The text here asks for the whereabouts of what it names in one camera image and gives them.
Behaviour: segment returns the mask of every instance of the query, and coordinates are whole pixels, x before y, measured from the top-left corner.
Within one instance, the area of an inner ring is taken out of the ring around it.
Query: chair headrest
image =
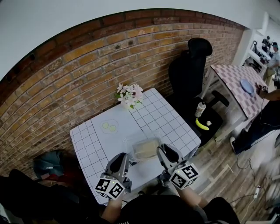
[[[198,56],[209,56],[213,49],[210,42],[203,38],[192,38],[188,41],[191,58]]]

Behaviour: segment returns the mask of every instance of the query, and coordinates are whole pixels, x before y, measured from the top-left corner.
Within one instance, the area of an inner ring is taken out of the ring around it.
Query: marker cube
[[[100,178],[95,191],[104,198],[117,200],[125,190],[124,186],[117,180]]]
[[[171,175],[169,181],[171,181],[177,188],[182,190],[193,184],[198,176],[198,169],[192,163],[180,169],[176,169]]]

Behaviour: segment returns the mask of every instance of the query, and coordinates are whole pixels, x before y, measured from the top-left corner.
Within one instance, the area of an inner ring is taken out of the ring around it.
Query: green circle
[[[102,126],[103,126],[104,128],[108,128],[108,127],[109,127],[109,124],[108,124],[107,122],[105,122],[105,123],[102,124]]]
[[[116,126],[115,125],[110,126],[110,131],[115,131],[115,130],[116,130]]]

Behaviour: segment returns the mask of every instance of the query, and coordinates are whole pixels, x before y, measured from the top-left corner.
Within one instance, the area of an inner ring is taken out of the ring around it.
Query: flower bouquet
[[[119,84],[115,97],[118,99],[118,101],[121,102],[121,105],[123,105],[126,109],[134,109],[136,104],[142,103],[142,92],[143,89],[137,84],[133,84],[131,86],[123,86],[123,84]]]

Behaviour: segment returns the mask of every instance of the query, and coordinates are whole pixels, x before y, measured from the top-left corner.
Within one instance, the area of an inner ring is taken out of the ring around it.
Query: chair seat
[[[185,104],[182,103],[182,101],[179,102],[180,99],[176,98],[174,94],[167,97],[166,100],[200,138],[201,144],[199,147],[207,143],[215,135],[215,133],[218,131],[218,129],[223,123],[221,116],[211,107],[207,107],[206,104],[206,108],[202,113],[201,117],[198,118],[198,120],[201,124],[205,126],[207,121],[211,121],[212,124],[209,126],[208,131],[201,129],[196,125],[196,117],[194,116],[194,114],[196,112],[198,104],[200,102],[203,102],[203,100],[199,97],[195,97],[194,99],[191,99]]]

